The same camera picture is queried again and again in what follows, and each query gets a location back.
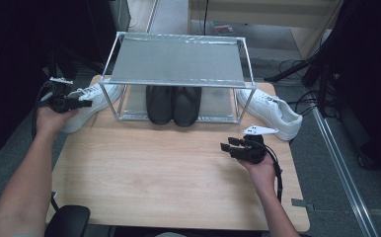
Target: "person's right arm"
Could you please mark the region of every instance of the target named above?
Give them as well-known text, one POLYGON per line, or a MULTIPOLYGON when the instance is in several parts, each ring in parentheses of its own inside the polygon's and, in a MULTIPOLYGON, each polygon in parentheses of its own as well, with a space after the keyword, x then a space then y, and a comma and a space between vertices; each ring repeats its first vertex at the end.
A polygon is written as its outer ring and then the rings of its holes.
POLYGON ((299 236, 283 206, 276 197, 274 190, 275 173, 273 161, 267 154, 259 164, 238 160, 250 174, 256 192, 264 207, 267 226, 271 236, 299 236))

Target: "sneaker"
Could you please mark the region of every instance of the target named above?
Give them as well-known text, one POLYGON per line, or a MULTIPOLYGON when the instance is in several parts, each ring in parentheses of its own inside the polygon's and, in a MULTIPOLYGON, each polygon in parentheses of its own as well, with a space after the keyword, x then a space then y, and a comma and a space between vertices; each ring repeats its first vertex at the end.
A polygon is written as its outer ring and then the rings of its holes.
MULTIPOLYGON (((120 95, 119 85, 104 85, 110 97, 111 103, 116 101, 120 95)), ((77 89, 77 91, 68 94, 70 98, 78 98, 79 101, 93 101, 92 107, 79 108, 79 114, 69 119, 65 126, 61 129, 62 132, 72 133, 80 129, 84 123, 96 112, 108 107, 107 98, 105 98, 101 85, 98 83, 85 88, 77 89)))
MULTIPOLYGON (((237 101, 242 107, 246 105, 251 92, 250 89, 241 89, 237 93, 237 101)), ((292 111, 279 97, 271 96, 259 89, 253 95, 247 112, 264 121, 267 126, 276 128, 278 133, 275 135, 282 140, 294 138, 301 128, 302 116, 292 111)))

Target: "gray carpet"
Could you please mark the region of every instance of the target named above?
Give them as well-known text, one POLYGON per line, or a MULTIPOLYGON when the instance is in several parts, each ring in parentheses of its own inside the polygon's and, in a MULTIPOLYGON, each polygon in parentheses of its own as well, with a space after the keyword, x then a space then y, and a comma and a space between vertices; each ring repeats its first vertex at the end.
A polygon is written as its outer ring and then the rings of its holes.
MULTIPOLYGON (((183 34, 186 26, 184 21, 175 15, 175 7, 179 7, 180 1, 160 1, 158 13, 155 18, 153 33, 172 33, 183 34)), ((262 26, 232 25, 236 34, 244 33, 245 37, 257 39, 258 35, 253 29, 262 26)), ((193 29, 200 31, 199 22, 193 22, 193 29)), ((216 31, 210 28, 207 31, 215 35, 216 31)), ((288 32, 283 30, 279 36, 287 36, 288 32)), ((273 36, 266 36, 269 40, 273 40, 273 36)), ((287 59, 299 59, 293 56, 284 57, 284 55, 293 55, 294 44, 291 38, 285 39, 283 44, 285 47, 272 46, 269 42, 261 44, 254 43, 256 53, 261 51, 261 56, 255 56, 252 59, 254 67, 254 75, 258 81, 262 78, 275 75, 279 71, 292 65, 292 61, 287 59)), ((92 77, 96 74, 93 71, 78 65, 79 75, 76 78, 76 86, 85 87, 89 84, 92 77)), ((284 79, 275 83, 277 96, 287 102, 297 101, 305 92, 300 84, 299 75, 291 75, 289 79, 284 79)), ((307 109, 310 105, 301 105, 298 112, 307 109)), ((20 161, 23 159, 31 142, 31 121, 28 116, 16 129, 12 137, 0 151, 0 193, 13 174, 20 161)), ((376 229, 381 236, 381 170, 368 171, 361 168, 357 162, 357 154, 344 130, 343 125, 336 118, 327 118, 332 134, 343 155, 343 159, 347 164, 352 178, 357 184, 359 192, 371 213, 372 220, 376 229)), ((65 134, 60 134, 55 142, 53 150, 54 164, 62 149, 65 134)), ((306 234, 311 236, 363 236, 358 225, 354 211, 352 210, 346 192, 341 183, 341 179, 335 168, 328 146, 323 138, 322 132, 317 125, 313 113, 304 117, 302 127, 297 137, 290 144, 295 167, 297 170, 301 190, 305 201, 309 205, 308 215, 311 227, 306 234)), ((108 226, 90 225, 87 229, 86 236, 106 236, 109 230, 108 226)))

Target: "shoe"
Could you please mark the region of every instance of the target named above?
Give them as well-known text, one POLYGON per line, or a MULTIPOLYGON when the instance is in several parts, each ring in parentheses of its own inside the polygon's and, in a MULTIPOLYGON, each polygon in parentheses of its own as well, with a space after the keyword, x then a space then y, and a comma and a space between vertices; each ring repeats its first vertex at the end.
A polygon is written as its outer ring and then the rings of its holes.
POLYGON ((199 116, 200 87, 176 87, 173 107, 173 121, 178 126, 191 126, 199 116))
POLYGON ((145 104, 151 122, 163 125, 172 120, 173 88, 170 86, 147 86, 145 104))
MULTIPOLYGON (((119 85, 104 85, 110 97, 111 103, 117 100, 120 95, 119 85)), ((77 89, 77 91, 68 94, 69 98, 78 98, 79 101, 93 101, 92 107, 79 108, 79 114, 70 118, 65 126, 61 129, 62 132, 72 133, 80 129, 84 123, 96 112, 108 107, 107 98, 102 91, 101 85, 98 83, 85 88, 77 89)))
MULTIPOLYGON (((251 92, 250 89, 241 89, 237 93, 237 101, 242 107, 246 105, 251 92)), ((282 140, 294 138, 301 128, 302 116, 292 111, 279 97, 259 89, 255 91, 247 112, 264 121, 267 126, 276 128, 278 133, 275 135, 282 140)))

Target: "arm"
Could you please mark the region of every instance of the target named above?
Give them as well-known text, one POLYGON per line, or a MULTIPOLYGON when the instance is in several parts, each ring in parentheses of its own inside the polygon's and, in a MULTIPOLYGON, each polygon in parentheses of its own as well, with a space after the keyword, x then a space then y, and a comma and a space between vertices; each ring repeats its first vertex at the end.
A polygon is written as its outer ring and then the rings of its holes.
POLYGON ((65 122, 76 114, 38 109, 37 135, 0 197, 0 236, 43 236, 51 198, 52 144, 65 122))
POLYGON ((256 192, 264 207, 267 226, 271 236, 299 236, 288 215, 276 197, 273 161, 267 154, 259 164, 238 160, 250 173, 256 192))

